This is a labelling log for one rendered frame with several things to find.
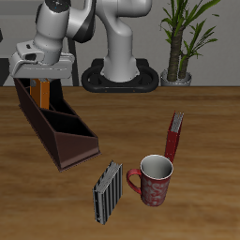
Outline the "black grey striped book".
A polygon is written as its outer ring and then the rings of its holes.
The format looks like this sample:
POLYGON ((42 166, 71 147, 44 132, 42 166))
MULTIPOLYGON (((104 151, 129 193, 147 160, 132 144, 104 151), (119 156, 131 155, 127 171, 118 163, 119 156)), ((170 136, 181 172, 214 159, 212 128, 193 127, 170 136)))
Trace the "black grey striped book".
POLYGON ((96 222, 104 225, 123 194, 123 165, 113 160, 93 187, 96 222))

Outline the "orange book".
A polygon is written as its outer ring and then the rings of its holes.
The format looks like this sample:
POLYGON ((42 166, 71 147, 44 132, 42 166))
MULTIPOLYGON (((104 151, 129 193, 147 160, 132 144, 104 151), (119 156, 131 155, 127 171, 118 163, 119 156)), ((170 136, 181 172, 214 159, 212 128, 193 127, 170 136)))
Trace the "orange book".
POLYGON ((50 82, 46 78, 30 80, 30 95, 39 108, 49 109, 50 82))

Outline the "red book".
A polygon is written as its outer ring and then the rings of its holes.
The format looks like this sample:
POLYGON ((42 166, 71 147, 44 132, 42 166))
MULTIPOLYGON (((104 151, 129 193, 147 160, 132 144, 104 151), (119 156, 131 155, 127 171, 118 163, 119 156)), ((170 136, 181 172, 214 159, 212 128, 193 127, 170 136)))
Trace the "red book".
POLYGON ((184 114, 182 112, 174 112, 168 129, 164 157, 170 162, 173 162, 174 160, 176 149, 179 143, 183 118, 184 114))

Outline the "red patterned mug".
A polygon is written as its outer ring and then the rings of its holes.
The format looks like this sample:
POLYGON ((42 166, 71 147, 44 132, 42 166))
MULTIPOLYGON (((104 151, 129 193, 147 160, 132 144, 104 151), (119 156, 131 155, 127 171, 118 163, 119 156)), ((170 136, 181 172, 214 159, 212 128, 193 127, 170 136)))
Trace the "red patterned mug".
POLYGON ((127 172, 127 183, 141 195, 144 204, 160 206, 165 200, 172 174, 173 164, 166 157, 150 155, 141 161, 139 169, 131 169, 127 172), (140 187, 136 187, 130 181, 132 175, 140 177, 140 187))

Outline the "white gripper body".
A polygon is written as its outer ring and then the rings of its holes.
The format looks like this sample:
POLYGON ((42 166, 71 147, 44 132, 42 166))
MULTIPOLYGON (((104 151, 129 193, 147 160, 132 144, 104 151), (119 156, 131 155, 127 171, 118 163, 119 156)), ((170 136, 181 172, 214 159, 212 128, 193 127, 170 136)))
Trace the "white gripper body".
POLYGON ((74 61, 73 54, 62 52, 59 61, 49 66, 37 61, 22 60, 15 52, 9 60, 9 72, 11 77, 19 79, 68 79, 72 74, 74 61))

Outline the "flat black base plate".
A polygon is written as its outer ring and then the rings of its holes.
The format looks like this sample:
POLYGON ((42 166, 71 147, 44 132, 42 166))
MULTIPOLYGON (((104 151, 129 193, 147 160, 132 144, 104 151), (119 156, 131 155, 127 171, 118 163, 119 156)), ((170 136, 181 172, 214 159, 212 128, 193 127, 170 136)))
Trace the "flat black base plate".
POLYGON ((100 72, 103 69, 103 59, 95 59, 91 67, 82 74, 82 86, 93 93, 147 93, 158 87, 158 74, 149 67, 144 58, 136 59, 140 74, 129 82, 112 82, 103 77, 100 72))

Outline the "green pot plant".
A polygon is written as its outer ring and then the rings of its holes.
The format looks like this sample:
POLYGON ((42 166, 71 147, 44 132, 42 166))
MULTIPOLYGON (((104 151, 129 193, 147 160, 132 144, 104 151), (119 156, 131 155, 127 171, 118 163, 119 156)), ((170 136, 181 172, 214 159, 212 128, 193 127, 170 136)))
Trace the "green pot plant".
POLYGON ((215 6, 220 0, 209 0, 203 4, 203 0, 193 8, 188 8, 188 0, 171 0, 171 11, 164 8, 168 15, 161 21, 166 23, 170 29, 165 29, 166 41, 171 45, 169 65, 160 74, 160 84, 162 86, 190 86, 192 76, 188 69, 188 61, 191 57, 201 56, 198 50, 204 45, 216 42, 216 38, 211 38, 214 34, 215 26, 209 28, 202 36, 205 20, 191 25, 207 9, 215 6))

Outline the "dark brown desk caddy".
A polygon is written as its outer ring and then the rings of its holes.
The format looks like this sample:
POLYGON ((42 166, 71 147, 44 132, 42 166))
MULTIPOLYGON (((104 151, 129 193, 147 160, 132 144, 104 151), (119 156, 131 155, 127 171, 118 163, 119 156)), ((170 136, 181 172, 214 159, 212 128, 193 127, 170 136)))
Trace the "dark brown desk caddy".
POLYGON ((48 110, 30 96, 29 79, 14 82, 22 112, 60 172, 100 155, 98 136, 64 100, 60 80, 50 83, 48 110))

